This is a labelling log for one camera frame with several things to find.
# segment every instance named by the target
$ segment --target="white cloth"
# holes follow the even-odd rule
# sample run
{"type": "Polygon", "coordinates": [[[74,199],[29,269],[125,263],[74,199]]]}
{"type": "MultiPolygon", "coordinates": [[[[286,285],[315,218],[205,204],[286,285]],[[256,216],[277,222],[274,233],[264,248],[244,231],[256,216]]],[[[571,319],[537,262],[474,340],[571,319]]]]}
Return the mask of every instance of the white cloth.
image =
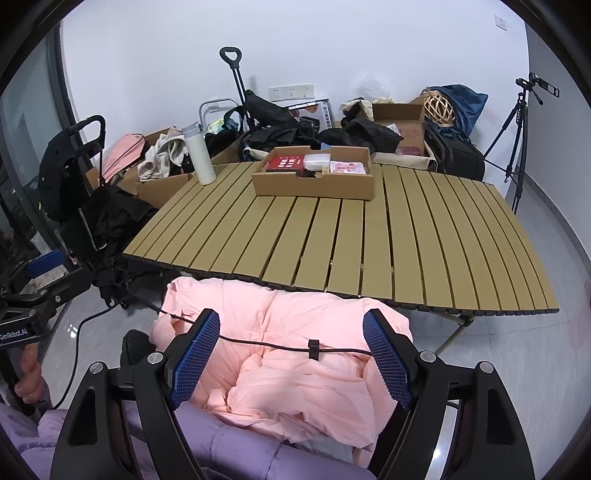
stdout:
{"type": "Polygon", "coordinates": [[[265,152],[263,150],[255,150],[254,148],[250,147],[246,147],[243,150],[243,152],[245,155],[250,153],[251,157],[256,160],[263,160],[269,154],[269,152],[265,152]]]}
{"type": "Polygon", "coordinates": [[[183,132],[171,128],[146,153],[145,160],[138,165],[140,181],[163,179],[170,174],[170,163],[181,166],[184,156],[189,153],[183,132]]]}

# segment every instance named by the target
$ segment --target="pink jacket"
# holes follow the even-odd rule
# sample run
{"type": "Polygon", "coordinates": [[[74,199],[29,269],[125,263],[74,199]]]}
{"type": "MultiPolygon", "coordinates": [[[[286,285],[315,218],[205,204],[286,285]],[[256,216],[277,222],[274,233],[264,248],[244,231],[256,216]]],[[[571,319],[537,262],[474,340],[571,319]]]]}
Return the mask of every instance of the pink jacket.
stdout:
{"type": "MultiPolygon", "coordinates": [[[[392,328],[411,338],[408,320],[372,299],[343,300],[328,293],[288,293],[237,280],[180,277],[168,286],[163,310],[196,319],[219,313],[221,335],[282,346],[369,350],[365,312],[379,308],[392,328]]],[[[151,341],[163,351],[187,322],[161,314],[151,341]]],[[[355,447],[367,466],[396,402],[375,361],[358,353],[306,353],[218,340],[190,400],[221,421],[291,443],[324,433],[355,447]]]]}

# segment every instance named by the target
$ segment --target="wooden slat tabletop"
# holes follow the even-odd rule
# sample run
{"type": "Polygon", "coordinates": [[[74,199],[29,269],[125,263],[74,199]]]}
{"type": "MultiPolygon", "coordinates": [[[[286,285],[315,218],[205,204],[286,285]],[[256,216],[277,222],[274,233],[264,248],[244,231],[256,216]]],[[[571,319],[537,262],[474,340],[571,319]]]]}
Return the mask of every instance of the wooden slat tabletop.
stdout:
{"type": "Polygon", "coordinates": [[[532,243],[492,185],[374,165],[375,198],[257,197],[258,163],[187,183],[125,254],[198,277],[475,315],[558,311],[532,243]]]}

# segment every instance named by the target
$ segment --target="wall outlet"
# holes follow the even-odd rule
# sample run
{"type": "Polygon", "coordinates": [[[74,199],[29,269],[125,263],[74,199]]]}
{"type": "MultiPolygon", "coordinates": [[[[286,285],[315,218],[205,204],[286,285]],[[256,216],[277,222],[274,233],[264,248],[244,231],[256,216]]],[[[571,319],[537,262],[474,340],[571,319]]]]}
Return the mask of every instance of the wall outlet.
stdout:
{"type": "Polygon", "coordinates": [[[304,100],[316,98],[316,96],[314,94],[314,85],[312,85],[311,83],[306,84],[306,85],[300,85],[298,89],[299,89],[299,95],[300,95],[298,98],[301,98],[304,100]]]}
{"type": "Polygon", "coordinates": [[[497,27],[502,28],[505,31],[509,30],[509,22],[507,22],[507,20],[505,20],[504,18],[499,17],[498,15],[495,15],[495,24],[497,27]]]}
{"type": "Polygon", "coordinates": [[[311,83],[269,88],[269,100],[271,102],[281,102],[282,100],[309,100],[314,98],[314,85],[311,83]]]}
{"type": "Polygon", "coordinates": [[[269,88],[269,100],[271,102],[279,102],[285,99],[285,92],[283,87],[271,87],[269,88]]]}

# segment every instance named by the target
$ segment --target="finger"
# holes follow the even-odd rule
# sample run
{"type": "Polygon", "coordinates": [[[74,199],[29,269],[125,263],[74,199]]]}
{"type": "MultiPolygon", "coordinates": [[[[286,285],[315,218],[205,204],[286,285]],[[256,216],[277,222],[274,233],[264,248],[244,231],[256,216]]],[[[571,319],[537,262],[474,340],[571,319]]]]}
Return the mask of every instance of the finger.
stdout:
{"type": "Polygon", "coordinates": [[[37,387],[35,389],[34,392],[28,394],[22,400],[24,403],[30,405],[31,403],[37,403],[42,395],[43,395],[43,385],[41,384],[41,385],[39,385],[39,387],[37,387]]]}
{"type": "Polygon", "coordinates": [[[14,391],[19,397],[24,398],[33,393],[42,383],[41,364],[36,362],[32,371],[27,373],[24,378],[15,385],[14,391]]]}
{"type": "Polygon", "coordinates": [[[25,345],[21,357],[21,370],[24,374],[29,373],[35,366],[38,351],[39,345],[37,343],[29,343],[29,345],[25,345]]]}

